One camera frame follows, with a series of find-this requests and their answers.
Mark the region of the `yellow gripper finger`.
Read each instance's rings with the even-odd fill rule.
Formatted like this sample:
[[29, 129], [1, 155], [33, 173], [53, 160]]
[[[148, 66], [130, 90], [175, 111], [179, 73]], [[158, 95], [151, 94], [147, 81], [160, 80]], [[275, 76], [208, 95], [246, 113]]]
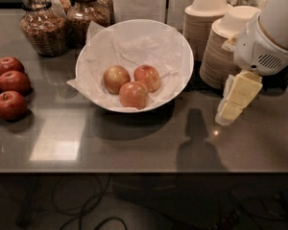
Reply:
[[236, 107], [233, 122], [257, 96], [262, 86], [262, 77], [251, 71], [242, 70], [234, 76], [233, 84], [227, 97], [228, 102]]

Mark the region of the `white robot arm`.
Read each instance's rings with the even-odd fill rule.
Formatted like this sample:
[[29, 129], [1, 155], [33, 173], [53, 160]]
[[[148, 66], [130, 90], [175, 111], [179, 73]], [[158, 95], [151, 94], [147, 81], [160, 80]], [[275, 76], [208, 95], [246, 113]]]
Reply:
[[215, 121], [232, 124], [262, 88], [262, 78], [288, 67], [288, 0], [272, 0], [236, 37], [233, 59], [241, 72], [226, 81]]

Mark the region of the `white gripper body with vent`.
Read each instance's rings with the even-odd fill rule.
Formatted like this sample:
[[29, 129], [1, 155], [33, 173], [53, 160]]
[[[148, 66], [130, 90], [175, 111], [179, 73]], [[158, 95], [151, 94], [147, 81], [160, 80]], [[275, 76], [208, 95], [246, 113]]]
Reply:
[[288, 66], [288, 12], [258, 12], [233, 39], [224, 46], [242, 70], [271, 76]]

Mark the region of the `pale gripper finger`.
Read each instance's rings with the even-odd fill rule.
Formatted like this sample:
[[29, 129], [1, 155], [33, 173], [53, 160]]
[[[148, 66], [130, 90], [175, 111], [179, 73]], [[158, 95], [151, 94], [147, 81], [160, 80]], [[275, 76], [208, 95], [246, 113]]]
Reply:
[[233, 122], [234, 113], [236, 111], [236, 107], [232, 103], [229, 103], [227, 100], [229, 90], [233, 84], [233, 80], [234, 76], [229, 75], [224, 87], [223, 99], [220, 101], [217, 108], [215, 122], [221, 126], [229, 126]]

